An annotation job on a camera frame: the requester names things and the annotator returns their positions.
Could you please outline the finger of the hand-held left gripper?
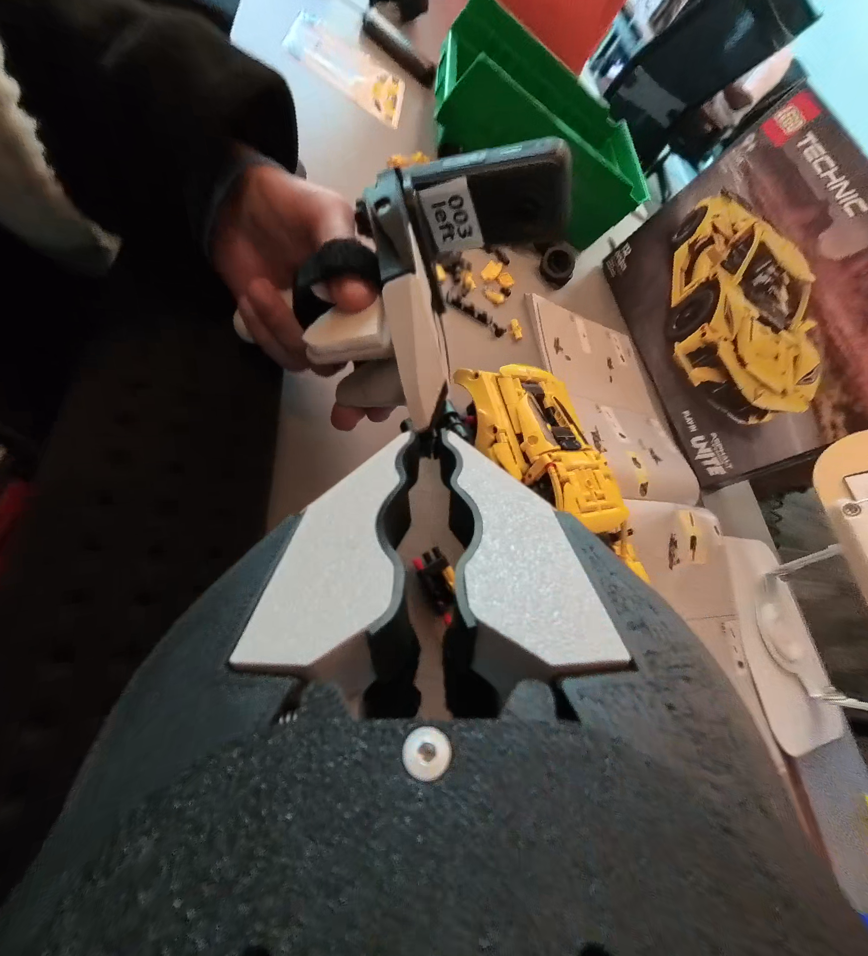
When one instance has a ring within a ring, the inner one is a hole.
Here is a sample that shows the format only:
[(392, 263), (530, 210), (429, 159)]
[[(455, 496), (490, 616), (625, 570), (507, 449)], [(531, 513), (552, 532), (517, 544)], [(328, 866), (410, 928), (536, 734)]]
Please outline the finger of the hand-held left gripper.
[(405, 273), (385, 285), (385, 318), (409, 417), (416, 431), (428, 431), (446, 400), (449, 370), (424, 274)]

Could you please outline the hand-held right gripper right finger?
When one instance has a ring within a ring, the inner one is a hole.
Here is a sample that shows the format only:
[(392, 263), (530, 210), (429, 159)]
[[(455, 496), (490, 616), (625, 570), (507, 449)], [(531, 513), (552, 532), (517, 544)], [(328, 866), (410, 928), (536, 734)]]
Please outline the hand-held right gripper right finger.
[(455, 433), (440, 435), (448, 523), (462, 552), (457, 609), (471, 667), (499, 694), (523, 681), (627, 670), (628, 650), (568, 530), (582, 525), (490, 463)]

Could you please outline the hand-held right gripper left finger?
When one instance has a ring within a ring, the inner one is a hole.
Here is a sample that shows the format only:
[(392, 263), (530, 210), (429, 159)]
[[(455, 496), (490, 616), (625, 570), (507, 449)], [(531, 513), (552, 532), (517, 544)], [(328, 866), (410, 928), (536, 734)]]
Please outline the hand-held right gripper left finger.
[(416, 435), (402, 432), (301, 513), (229, 657), (278, 676), (394, 676), (416, 639), (398, 546)]

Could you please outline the black toy connector piece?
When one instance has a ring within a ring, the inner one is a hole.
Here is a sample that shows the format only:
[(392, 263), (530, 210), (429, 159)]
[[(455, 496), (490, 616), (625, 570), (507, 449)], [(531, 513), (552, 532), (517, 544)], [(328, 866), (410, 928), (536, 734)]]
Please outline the black toy connector piece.
[(432, 423), (426, 427), (415, 426), (410, 418), (400, 423), (400, 431), (413, 436), (412, 448), (420, 458), (440, 457), (443, 440), (448, 433), (456, 435), (468, 444), (475, 442), (476, 417), (458, 411), (449, 398), (440, 400)]

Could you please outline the person's left forearm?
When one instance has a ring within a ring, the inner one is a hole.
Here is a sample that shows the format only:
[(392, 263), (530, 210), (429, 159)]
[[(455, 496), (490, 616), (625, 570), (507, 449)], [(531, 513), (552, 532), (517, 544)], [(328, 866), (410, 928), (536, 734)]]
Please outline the person's left forearm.
[(206, 245), (242, 149), (296, 170), (284, 78), (190, 4), (0, 2), (0, 42), (56, 177), (121, 245)]

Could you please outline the person's left hand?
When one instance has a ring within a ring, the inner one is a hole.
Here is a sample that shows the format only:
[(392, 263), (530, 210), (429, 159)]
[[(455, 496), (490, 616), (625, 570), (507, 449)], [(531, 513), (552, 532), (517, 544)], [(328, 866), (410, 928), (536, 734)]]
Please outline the person's left hand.
[(342, 370), (309, 362), (283, 293), (322, 245), (355, 234), (355, 210), (346, 199), (277, 165), (251, 161), (224, 200), (211, 240), (213, 265), (249, 341), (285, 371), (329, 377)]

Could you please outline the black toy tyre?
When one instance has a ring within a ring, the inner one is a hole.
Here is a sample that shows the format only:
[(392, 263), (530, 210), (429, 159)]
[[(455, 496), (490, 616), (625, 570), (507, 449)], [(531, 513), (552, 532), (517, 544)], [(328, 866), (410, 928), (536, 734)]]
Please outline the black toy tyre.
[(538, 273), (552, 290), (564, 288), (574, 274), (578, 253), (566, 241), (537, 245), (539, 252)]

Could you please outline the green plastic bin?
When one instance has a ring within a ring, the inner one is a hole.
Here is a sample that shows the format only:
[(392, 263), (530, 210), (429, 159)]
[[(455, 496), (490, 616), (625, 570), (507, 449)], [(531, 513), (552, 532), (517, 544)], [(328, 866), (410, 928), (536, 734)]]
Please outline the green plastic bin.
[(441, 45), (438, 146), (471, 152), (559, 137), (572, 156), (567, 238), (584, 249), (645, 204), (629, 128), (499, 3), (471, 1)]

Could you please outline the orange box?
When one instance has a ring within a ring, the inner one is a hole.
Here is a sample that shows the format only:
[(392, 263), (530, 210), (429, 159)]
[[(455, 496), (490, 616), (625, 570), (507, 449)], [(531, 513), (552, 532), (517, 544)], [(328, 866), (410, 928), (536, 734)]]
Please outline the orange box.
[(579, 76), (624, 1), (499, 1), (525, 30)]

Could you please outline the open instruction booklet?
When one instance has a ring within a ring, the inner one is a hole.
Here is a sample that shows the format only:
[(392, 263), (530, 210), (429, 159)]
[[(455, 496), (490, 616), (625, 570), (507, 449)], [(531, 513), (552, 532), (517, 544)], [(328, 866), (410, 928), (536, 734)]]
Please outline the open instruction booklet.
[(727, 538), (765, 543), (751, 505), (711, 511), (675, 433), (655, 406), (629, 336), (571, 313), (538, 294), (525, 297), (541, 364), (565, 384), (585, 433), (607, 457), (630, 510), (631, 542), (652, 586), (689, 622), (737, 614), (735, 588), (751, 571), (730, 572)]

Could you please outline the small flat black device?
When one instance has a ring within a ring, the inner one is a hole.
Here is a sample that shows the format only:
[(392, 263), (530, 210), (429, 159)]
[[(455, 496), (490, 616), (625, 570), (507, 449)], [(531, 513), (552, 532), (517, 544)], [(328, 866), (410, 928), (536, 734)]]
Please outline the small flat black device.
[(375, 6), (368, 7), (364, 12), (361, 31), (420, 86), (428, 90), (434, 89), (437, 65), (422, 54), (403, 30), (392, 24)]

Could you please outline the person's black trouser leg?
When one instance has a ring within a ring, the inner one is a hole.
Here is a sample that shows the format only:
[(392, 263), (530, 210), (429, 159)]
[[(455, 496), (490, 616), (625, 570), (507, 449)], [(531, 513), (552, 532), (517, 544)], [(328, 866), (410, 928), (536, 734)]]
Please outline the person's black trouser leg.
[(0, 576), (0, 906), (171, 624), (262, 537), (282, 373), (218, 282), (99, 302)]

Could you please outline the black upright panel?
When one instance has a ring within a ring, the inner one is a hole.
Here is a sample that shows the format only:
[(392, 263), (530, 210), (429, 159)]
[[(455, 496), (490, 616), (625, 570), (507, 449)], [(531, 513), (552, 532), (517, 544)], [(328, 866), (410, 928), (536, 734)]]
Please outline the black upright panel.
[(613, 117), (627, 125), (642, 171), (670, 146), (684, 118), (820, 18), (810, 1), (686, 3), (605, 93)]

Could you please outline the wooden board document stand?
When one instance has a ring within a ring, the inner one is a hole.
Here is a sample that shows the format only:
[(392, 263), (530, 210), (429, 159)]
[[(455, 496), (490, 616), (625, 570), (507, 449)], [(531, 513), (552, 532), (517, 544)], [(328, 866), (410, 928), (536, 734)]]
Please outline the wooden board document stand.
[(824, 451), (812, 484), (835, 541), (822, 550), (762, 567), (751, 598), (762, 651), (754, 651), (754, 680), (764, 661), (774, 677), (758, 685), (771, 733), (789, 757), (802, 757), (839, 739), (845, 711), (868, 714), (868, 701), (834, 687), (787, 580), (795, 572), (842, 558), (868, 607), (868, 430), (846, 436)]

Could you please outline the black printed toy box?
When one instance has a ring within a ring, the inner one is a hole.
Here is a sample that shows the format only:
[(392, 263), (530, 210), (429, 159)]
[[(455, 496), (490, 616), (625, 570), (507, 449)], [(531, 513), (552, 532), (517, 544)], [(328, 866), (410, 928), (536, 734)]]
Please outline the black printed toy box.
[(603, 271), (701, 488), (868, 429), (868, 157), (810, 86)]

